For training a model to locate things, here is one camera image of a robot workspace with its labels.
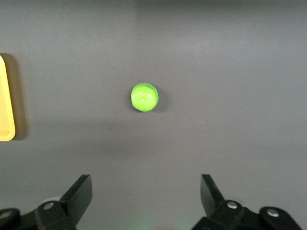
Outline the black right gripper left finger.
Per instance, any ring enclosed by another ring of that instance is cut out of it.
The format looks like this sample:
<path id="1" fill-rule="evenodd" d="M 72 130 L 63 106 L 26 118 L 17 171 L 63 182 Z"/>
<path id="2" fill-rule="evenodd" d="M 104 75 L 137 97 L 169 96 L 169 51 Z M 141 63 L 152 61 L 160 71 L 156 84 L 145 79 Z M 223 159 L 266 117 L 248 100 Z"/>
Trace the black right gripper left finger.
<path id="1" fill-rule="evenodd" d="M 2 209 L 0 228 L 2 230 L 75 230 L 92 197 L 91 176 L 83 174 L 58 201 L 46 201 L 24 215 L 17 208 Z"/>

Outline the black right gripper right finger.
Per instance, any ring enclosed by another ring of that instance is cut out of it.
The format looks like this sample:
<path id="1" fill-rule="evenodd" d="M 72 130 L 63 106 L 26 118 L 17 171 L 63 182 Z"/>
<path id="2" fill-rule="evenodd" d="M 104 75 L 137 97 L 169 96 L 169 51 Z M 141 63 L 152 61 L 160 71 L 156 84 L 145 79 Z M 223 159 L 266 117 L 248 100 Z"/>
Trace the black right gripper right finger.
<path id="1" fill-rule="evenodd" d="M 209 174 L 201 176 L 201 203 L 205 217 L 194 230 L 300 230 L 288 212 L 277 207 L 262 207 L 259 213 L 235 200 L 226 200 Z"/>

